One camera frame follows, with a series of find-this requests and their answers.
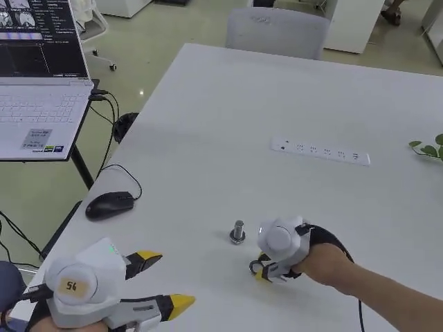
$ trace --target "laptop sticker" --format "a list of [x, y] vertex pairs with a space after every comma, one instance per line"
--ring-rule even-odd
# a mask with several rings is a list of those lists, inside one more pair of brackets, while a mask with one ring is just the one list
[[31, 129], [21, 144], [22, 149], [41, 150], [44, 149], [51, 135], [52, 129]]

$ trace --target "tiled floor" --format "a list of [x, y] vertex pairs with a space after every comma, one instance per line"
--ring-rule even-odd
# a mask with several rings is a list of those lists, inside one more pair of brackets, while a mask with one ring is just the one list
[[[115, 93], [123, 112], [140, 111], [162, 75], [185, 42], [223, 46], [226, 19], [231, 9], [246, 0], [191, 0], [188, 7], [151, 4], [133, 19], [108, 17], [111, 31], [96, 42], [100, 54], [114, 59], [118, 70], [89, 62], [91, 76]], [[380, 19], [362, 55], [325, 51], [324, 60], [400, 71], [443, 74], [426, 40], [420, 21], [430, 0], [410, 0], [403, 5], [403, 24], [389, 26]], [[281, 2], [279, 6], [292, 6]], [[105, 105], [97, 107], [109, 112]], [[78, 140], [90, 170], [96, 174], [109, 137], [109, 124], [94, 113], [87, 116]], [[76, 201], [87, 193], [72, 162], [0, 163], [0, 209], [40, 247]], [[15, 261], [36, 264], [37, 255], [3, 227], [1, 240]], [[0, 250], [0, 258], [6, 257]]]

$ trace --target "power strip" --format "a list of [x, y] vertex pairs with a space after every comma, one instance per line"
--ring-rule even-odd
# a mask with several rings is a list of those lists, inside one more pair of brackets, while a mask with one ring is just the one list
[[288, 154], [300, 154], [302, 156], [340, 161], [342, 163], [362, 166], [370, 165], [369, 154], [350, 151], [347, 149], [337, 149], [333, 147], [307, 144], [281, 137], [272, 138], [271, 149], [274, 151], [286, 152]]

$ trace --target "bolt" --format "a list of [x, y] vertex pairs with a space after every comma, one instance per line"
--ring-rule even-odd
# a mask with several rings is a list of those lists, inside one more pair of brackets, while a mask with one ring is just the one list
[[241, 244], [245, 238], [246, 233], [243, 231], [244, 223], [241, 220], [237, 220], [234, 225], [234, 229], [231, 230], [229, 237], [230, 241], [234, 244]]

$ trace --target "table leg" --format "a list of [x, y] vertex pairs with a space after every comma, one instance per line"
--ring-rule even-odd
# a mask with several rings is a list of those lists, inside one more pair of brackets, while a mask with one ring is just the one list
[[80, 154], [80, 151], [78, 151], [77, 145], [74, 145], [71, 159], [74, 162], [74, 165], [77, 167], [77, 170], [80, 173], [84, 184], [87, 186], [88, 189], [91, 189], [92, 185], [94, 184], [94, 179], [92, 178], [88, 167], [84, 163], [83, 157]]

